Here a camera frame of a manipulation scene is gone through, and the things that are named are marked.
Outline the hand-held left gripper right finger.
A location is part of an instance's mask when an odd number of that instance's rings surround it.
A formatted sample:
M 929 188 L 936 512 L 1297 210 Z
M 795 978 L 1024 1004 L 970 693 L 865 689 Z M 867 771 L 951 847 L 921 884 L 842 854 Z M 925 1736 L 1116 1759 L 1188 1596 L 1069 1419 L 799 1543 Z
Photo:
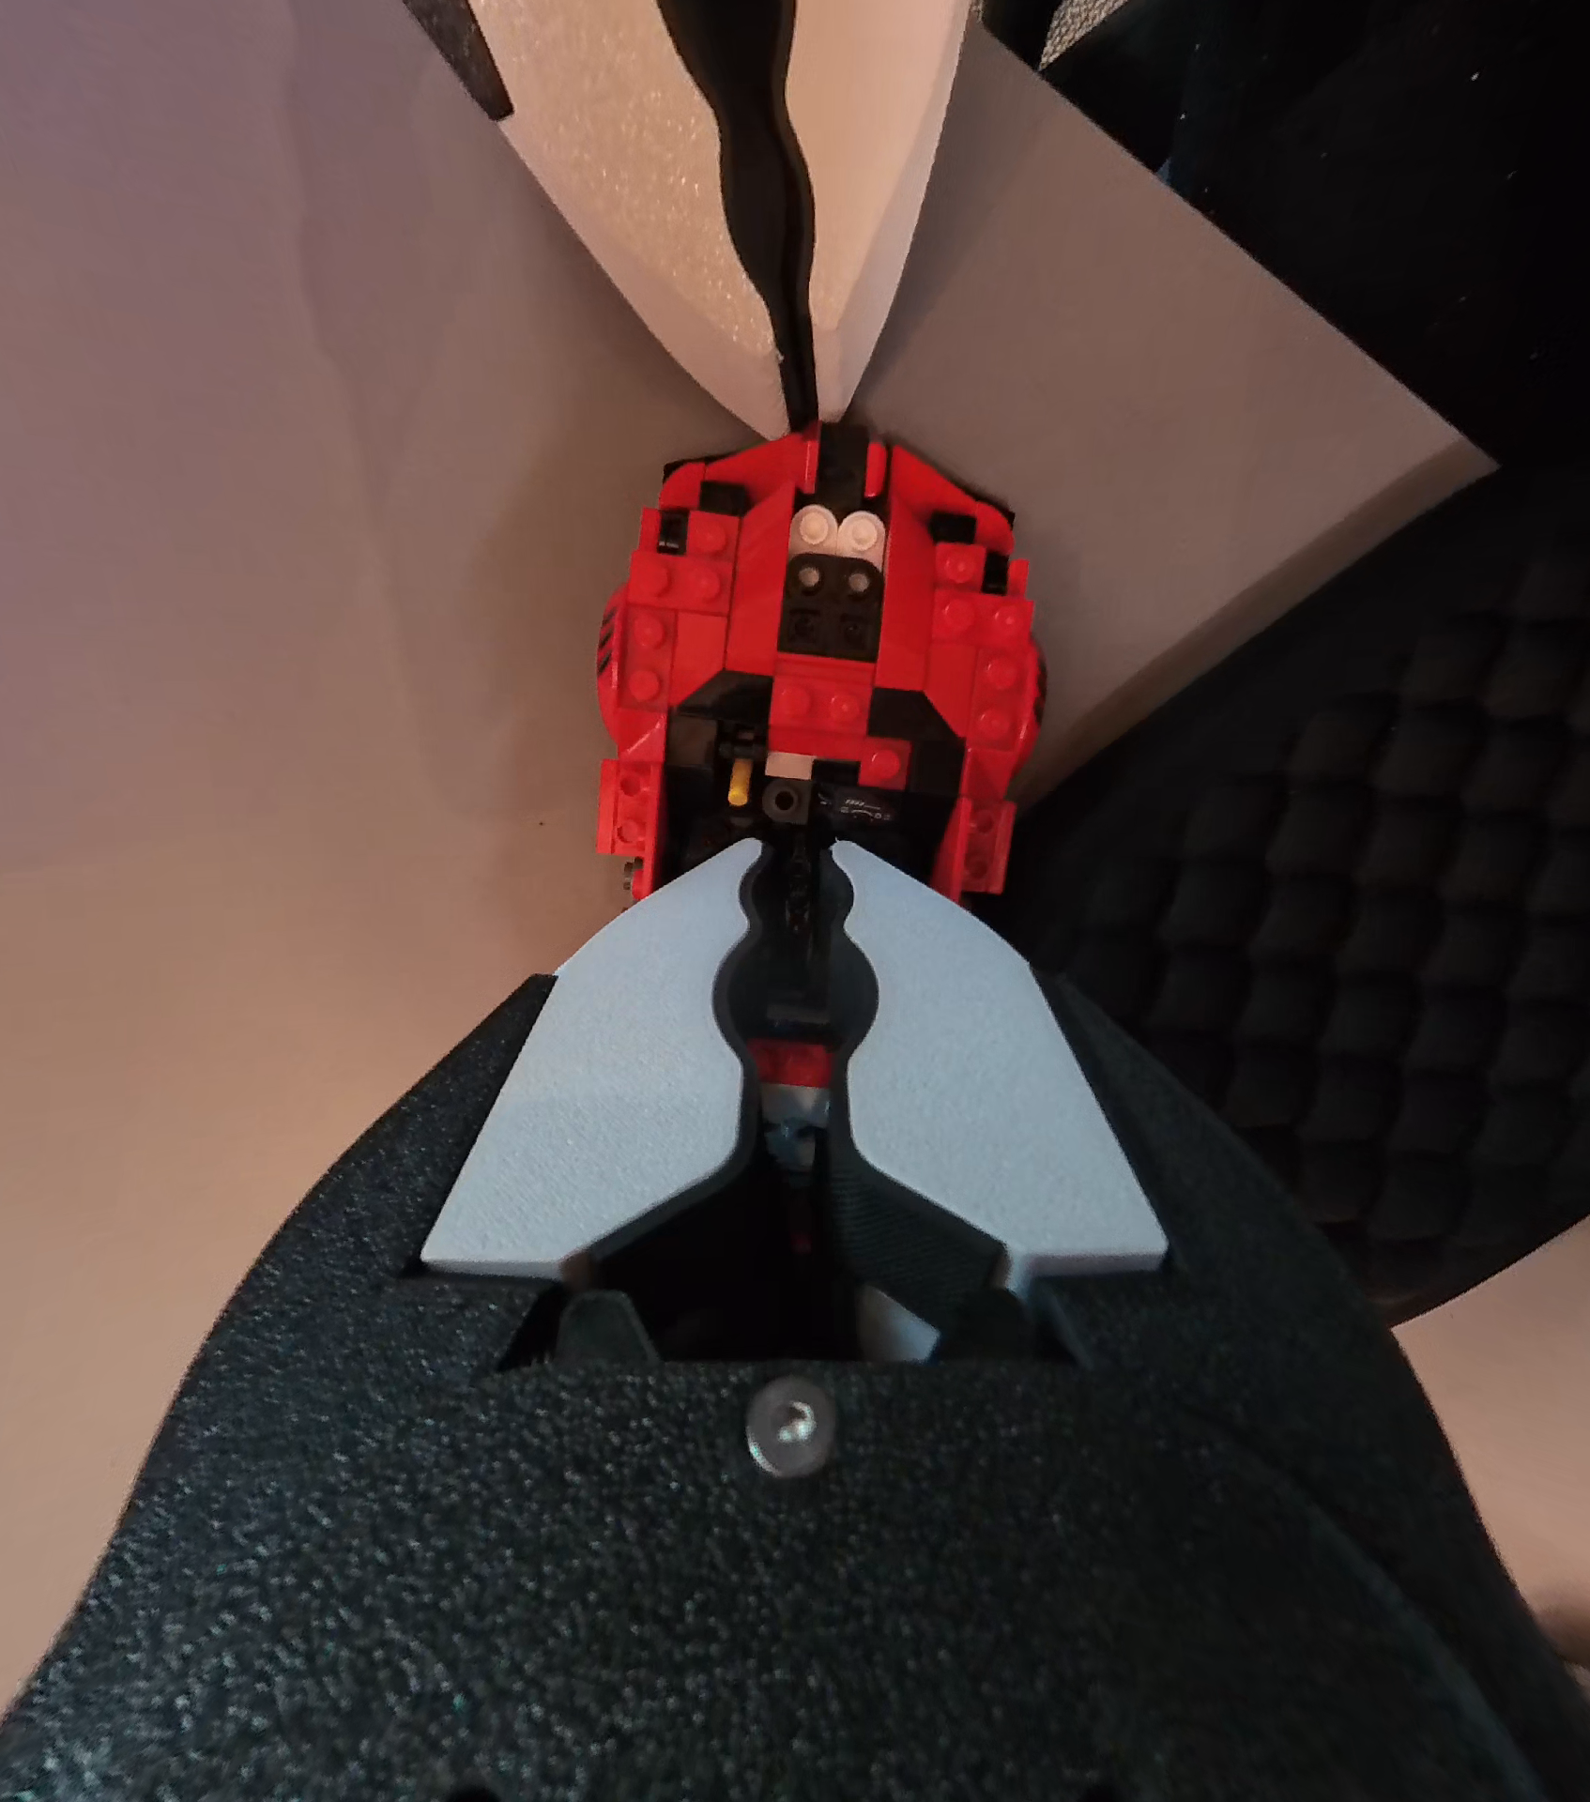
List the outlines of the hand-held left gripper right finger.
M 852 1151 L 987 1235 L 1008 1282 L 1156 1271 L 1167 1235 L 1043 987 L 991 927 L 870 850 L 831 850 L 872 980 L 842 1057 Z

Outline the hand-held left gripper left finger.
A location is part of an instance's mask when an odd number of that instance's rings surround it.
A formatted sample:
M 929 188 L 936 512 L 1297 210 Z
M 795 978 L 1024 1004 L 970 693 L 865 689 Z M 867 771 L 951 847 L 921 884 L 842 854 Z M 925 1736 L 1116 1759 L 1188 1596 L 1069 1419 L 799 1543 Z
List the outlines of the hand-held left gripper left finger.
M 733 985 L 762 939 L 765 852 L 728 847 L 555 970 L 422 1243 L 426 1269 L 578 1282 L 747 1168 L 760 1081 Z

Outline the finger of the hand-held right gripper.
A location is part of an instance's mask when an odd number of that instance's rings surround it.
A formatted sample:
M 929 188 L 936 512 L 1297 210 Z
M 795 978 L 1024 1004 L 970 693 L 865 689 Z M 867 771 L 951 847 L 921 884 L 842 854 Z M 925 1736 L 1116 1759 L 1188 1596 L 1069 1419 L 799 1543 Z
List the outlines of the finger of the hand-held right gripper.
M 773 327 L 722 216 L 720 139 L 653 2 L 476 2 L 523 165 L 673 360 L 788 432 Z
M 756 432 L 839 420 L 887 325 L 966 36 L 951 2 L 732 4 L 732 248 Z

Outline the red lego car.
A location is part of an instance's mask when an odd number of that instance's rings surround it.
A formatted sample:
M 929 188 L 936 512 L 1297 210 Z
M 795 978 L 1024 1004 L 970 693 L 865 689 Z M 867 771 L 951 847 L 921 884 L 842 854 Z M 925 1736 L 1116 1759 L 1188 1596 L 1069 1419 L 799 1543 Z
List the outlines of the red lego car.
M 1028 565 L 998 507 L 865 428 L 818 422 L 673 464 L 596 642 L 596 845 L 632 907 L 732 845 L 767 845 L 733 985 L 758 1089 L 839 1076 L 872 978 L 844 940 L 837 845 L 964 905 L 1006 882 L 1009 785 L 1036 745 Z

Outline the black egg-crate foam cushion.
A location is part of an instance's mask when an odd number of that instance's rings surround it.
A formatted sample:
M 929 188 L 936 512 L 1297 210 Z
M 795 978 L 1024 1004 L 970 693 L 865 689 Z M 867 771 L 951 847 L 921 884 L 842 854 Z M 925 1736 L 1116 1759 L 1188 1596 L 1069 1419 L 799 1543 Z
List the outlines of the black egg-crate foam cushion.
M 1413 1320 L 1590 1214 L 1590 447 L 1458 492 L 1021 818 L 993 916 Z

